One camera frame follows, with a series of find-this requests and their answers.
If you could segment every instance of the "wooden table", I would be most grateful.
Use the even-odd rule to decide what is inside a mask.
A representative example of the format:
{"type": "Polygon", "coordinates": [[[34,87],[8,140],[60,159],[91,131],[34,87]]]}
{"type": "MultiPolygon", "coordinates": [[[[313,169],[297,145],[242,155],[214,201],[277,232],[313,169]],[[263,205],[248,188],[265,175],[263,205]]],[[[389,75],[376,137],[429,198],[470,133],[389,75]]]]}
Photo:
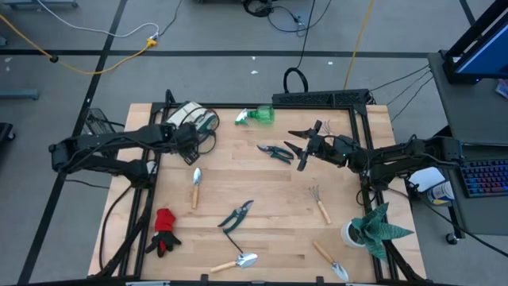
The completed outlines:
{"type": "MultiPolygon", "coordinates": [[[[151,104],[131,105],[125,129],[135,130],[146,125],[150,108],[151,104]]],[[[317,119],[330,120],[333,133],[352,137],[348,111],[276,110],[272,126],[260,126],[255,122],[250,126],[235,126],[234,120],[240,110],[216,111],[221,124],[213,152],[201,156],[192,166],[186,165],[179,155],[164,154],[161,158],[148,243],[153,235],[156,210],[166,207],[177,218],[174,234],[183,244],[163,258],[158,258],[155,252],[145,255],[141,278],[199,280],[201,274],[210,274],[211,267],[235,260],[238,251],[217,224],[233,209],[253,199],[247,217],[230,235],[245,252],[257,253],[258,261],[248,269],[235,268],[210,274],[210,280],[313,282],[316,276],[323,276],[325,282],[341,282],[313,248],[312,241],[317,240],[347,269],[351,281],[375,282],[368,251],[346,246],[340,236],[344,223],[364,214],[364,209],[355,201],[360,189],[358,175],[348,168],[337,168],[313,157],[309,158],[305,171],[298,172],[296,160],[287,165],[256,147],[258,144],[285,146],[283,141],[305,146],[306,141],[287,131],[308,129],[317,119]],[[198,209],[192,210],[192,176],[197,167],[202,170],[202,183],[198,209]],[[321,199],[333,221],[331,225],[325,224],[309,193],[309,187],[318,184],[321,199]]],[[[393,145],[387,107],[368,106],[368,119],[375,148],[393,145]]],[[[360,117],[357,121],[363,137],[360,117]]],[[[126,149],[118,154],[120,160],[140,157],[141,149],[126,149]]],[[[124,177],[113,178],[105,213],[128,185],[129,181],[124,177]]],[[[391,187],[405,191],[401,180],[394,180],[391,187]]],[[[390,202],[388,221],[415,230],[407,200],[388,191],[383,196],[390,202]]],[[[104,261],[113,256],[125,238],[132,199],[133,191],[112,212],[106,227],[104,261]]],[[[98,271],[98,242],[99,237],[90,274],[98,271]]],[[[417,235],[394,240],[394,244],[415,272],[425,277],[417,235]]],[[[133,272],[137,246],[134,242],[128,273],[133,272]]],[[[384,263],[383,272],[388,278],[384,263]]]]}

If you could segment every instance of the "potted plant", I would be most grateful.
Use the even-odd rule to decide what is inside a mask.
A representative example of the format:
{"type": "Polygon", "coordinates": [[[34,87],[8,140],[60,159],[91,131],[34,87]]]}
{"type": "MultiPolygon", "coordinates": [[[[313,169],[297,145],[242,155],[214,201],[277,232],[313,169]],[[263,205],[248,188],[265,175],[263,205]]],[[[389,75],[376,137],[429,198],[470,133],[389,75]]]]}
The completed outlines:
{"type": "Polygon", "coordinates": [[[354,218],[342,226],[341,237],[351,247],[367,247],[368,252],[386,261],[387,253],[383,240],[403,238],[413,231],[382,222],[387,213],[388,203],[375,208],[363,218],[354,218]]]}

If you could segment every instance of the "white pot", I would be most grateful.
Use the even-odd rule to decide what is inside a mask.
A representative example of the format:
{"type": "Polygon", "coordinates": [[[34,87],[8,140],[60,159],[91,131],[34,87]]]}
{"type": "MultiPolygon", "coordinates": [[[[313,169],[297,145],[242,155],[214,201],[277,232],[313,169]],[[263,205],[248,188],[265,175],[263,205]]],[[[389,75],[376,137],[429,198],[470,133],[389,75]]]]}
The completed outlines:
{"type": "Polygon", "coordinates": [[[352,227],[351,222],[345,223],[341,229],[341,237],[342,237],[342,240],[344,241],[344,243],[347,244],[348,246],[355,247],[355,248],[365,247],[365,245],[361,245],[357,242],[354,242],[351,239],[351,236],[349,236],[349,231],[348,231],[349,227],[352,227]]]}

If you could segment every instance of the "keyboard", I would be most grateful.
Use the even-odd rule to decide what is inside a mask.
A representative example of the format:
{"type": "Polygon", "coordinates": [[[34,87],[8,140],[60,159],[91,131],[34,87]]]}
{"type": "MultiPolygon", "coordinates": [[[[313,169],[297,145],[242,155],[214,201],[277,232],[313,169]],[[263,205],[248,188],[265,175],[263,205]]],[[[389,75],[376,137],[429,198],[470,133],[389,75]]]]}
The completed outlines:
{"type": "Polygon", "coordinates": [[[367,89],[346,91],[313,91],[277,94],[271,97],[274,104],[330,105],[368,104],[371,96],[367,89]]]}
{"type": "Polygon", "coordinates": [[[476,160],[460,168],[467,197],[508,195],[508,160],[476,160]]]}

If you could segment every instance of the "snake plant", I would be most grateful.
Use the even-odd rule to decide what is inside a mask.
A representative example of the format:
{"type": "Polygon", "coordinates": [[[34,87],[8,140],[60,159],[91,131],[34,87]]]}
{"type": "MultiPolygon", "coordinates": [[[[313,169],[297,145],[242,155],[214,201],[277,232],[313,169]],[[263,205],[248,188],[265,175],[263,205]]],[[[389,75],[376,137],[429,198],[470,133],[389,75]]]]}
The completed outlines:
{"type": "Polygon", "coordinates": [[[354,218],[351,221],[358,236],[356,242],[365,245],[369,253],[384,261],[387,260],[387,252],[384,250],[383,240],[403,238],[413,233],[411,230],[383,222],[387,211],[388,203],[384,203],[363,218],[354,218]]]}

